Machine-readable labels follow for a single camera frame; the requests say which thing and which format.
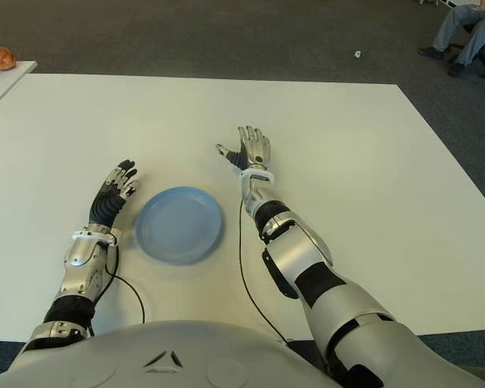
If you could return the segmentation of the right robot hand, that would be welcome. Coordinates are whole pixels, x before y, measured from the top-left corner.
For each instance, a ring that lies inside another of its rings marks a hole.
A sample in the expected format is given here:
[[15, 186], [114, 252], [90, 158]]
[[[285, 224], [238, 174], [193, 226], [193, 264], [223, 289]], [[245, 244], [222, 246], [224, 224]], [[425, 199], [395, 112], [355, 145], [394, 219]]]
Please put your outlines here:
[[239, 170], [259, 169], [266, 171], [271, 160], [269, 139], [260, 129], [251, 126], [238, 126], [239, 151], [228, 150], [216, 144], [216, 151]]

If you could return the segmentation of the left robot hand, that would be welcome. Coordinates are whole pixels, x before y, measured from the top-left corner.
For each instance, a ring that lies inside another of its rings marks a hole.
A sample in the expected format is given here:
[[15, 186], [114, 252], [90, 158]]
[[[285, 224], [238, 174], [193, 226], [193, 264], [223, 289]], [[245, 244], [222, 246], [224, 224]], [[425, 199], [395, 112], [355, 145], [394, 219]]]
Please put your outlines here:
[[137, 190], [136, 163], [126, 159], [108, 174], [92, 201], [88, 223], [112, 228], [126, 201]]

